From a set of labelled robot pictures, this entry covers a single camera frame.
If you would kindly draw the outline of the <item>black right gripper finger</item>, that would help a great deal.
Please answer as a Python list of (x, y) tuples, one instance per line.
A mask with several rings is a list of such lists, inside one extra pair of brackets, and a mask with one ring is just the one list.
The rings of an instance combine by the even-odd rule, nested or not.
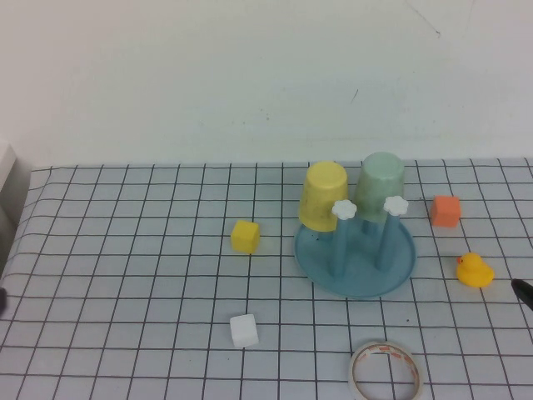
[(533, 286), (528, 282), (513, 278), (511, 287), (515, 295), (530, 309), (533, 310)]

